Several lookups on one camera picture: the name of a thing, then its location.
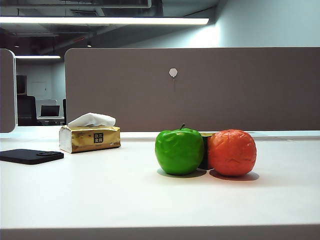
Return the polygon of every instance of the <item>fake fruit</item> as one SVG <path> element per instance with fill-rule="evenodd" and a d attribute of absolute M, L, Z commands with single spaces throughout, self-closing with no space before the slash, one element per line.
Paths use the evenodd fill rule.
<path fill-rule="evenodd" d="M 204 156 L 202 136 L 196 130 L 165 130 L 155 140 L 155 155 L 167 174 L 185 175 L 197 169 Z"/>
<path fill-rule="evenodd" d="M 256 158 L 255 141 L 245 131 L 219 131 L 208 139 L 208 163 L 221 175 L 243 176 L 252 170 Z"/>

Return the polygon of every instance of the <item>ceiling light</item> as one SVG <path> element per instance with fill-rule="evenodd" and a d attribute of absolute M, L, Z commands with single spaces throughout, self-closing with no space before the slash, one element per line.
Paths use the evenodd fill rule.
<path fill-rule="evenodd" d="M 26 56 L 15 56 L 16 59 L 60 59 L 57 55 L 26 55 Z"/>
<path fill-rule="evenodd" d="M 206 25 L 209 18 L 175 17 L 27 17 L 0 16 L 0 23 L 8 24 L 151 24 L 151 25 Z"/>

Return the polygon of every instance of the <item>monitor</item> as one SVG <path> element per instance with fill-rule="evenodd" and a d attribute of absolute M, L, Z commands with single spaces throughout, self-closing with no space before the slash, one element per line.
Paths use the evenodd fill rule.
<path fill-rule="evenodd" d="M 60 105 L 42 105 L 41 117 L 57 117 L 59 116 Z"/>

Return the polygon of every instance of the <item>ceiling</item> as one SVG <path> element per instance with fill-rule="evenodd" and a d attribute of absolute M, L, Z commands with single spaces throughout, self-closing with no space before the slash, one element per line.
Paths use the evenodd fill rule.
<path fill-rule="evenodd" d="M 0 15 L 30 17 L 213 17 L 219 0 L 0 0 Z M 16 55 L 118 48 L 194 26 L 1 23 L 0 48 Z"/>

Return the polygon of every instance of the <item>white tissue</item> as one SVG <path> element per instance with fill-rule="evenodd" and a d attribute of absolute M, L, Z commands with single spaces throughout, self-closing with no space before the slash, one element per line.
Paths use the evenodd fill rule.
<path fill-rule="evenodd" d="M 96 127 L 99 125 L 104 125 L 106 127 L 113 127 L 115 123 L 116 123 L 116 119 L 111 116 L 89 112 L 71 121 L 68 124 L 68 126 L 69 127 Z"/>

